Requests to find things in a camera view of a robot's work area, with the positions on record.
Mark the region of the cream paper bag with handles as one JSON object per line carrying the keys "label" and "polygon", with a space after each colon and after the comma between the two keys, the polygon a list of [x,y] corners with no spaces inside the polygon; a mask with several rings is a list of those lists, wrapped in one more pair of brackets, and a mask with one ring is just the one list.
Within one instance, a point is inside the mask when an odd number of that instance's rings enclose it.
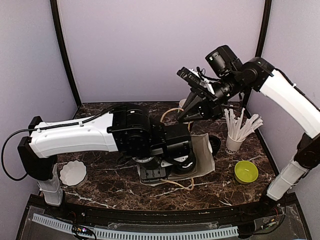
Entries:
{"label": "cream paper bag with handles", "polygon": [[194,170],[186,174],[176,174],[172,170],[167,180],[163,180],[163,183],[170,183],[180,186],[186,190],[191,191],[194,187],[194,179],[203,177],[215,171],[215,161],[212,154],[212,147],[209,141],[209,134],[192,135],[192,152],[190,153],[190,159],[196,159],[196,165]]}

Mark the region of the black plastic cup lid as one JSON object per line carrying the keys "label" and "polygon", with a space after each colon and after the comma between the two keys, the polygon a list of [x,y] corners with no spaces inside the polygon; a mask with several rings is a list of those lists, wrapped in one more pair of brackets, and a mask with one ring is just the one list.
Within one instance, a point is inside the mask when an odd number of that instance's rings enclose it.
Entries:
{"label": "black plastic cup lid", "polygon": [[195,158],[186,160],[180,165],[175,165],[173,167],[173,172],[178,175],[190,173],[195,169],[196,163],[197,161]]}

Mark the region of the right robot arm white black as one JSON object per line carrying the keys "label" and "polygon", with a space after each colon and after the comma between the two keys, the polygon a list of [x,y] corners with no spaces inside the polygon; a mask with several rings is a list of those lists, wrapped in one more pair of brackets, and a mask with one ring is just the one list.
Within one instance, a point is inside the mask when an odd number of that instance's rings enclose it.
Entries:
{"label": "right robot arm white black", "polygon": [[253,89],[278,104],[304,130],[296,154],[255,205],[255,213],[266,217],[274,210],[274,202],[320,164],[320,110],[281,70],[263,58],[255,57],[245,64],[239,59],[210,63],[220,77],[218,81],[211,82],[186,67],[178,70],[177,75],[191,91],[177,117],[179,122],[220,119],[224,115],[223,104],[245,89]]}

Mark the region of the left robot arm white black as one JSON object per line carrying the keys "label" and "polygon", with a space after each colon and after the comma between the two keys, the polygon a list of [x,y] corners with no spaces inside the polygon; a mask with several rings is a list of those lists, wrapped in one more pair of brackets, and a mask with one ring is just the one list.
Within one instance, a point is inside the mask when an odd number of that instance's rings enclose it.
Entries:
{"label": "left robot arm white black", "polygon": [[61,122],[45,122],[35,116],[27,129],[21,129],[4,141],[0,154],[1,166],[9,140],[28,133],[17,147],[25,175],[35,179],[46,204],[60,218],[67,218],[70,206],[63,201],[63,190],[57,173],[58,155],[75,152],[119,152],[138,160],[165,158],[167,140],[164,125],[150,118],[140,105],[112,105],[100,113]]}

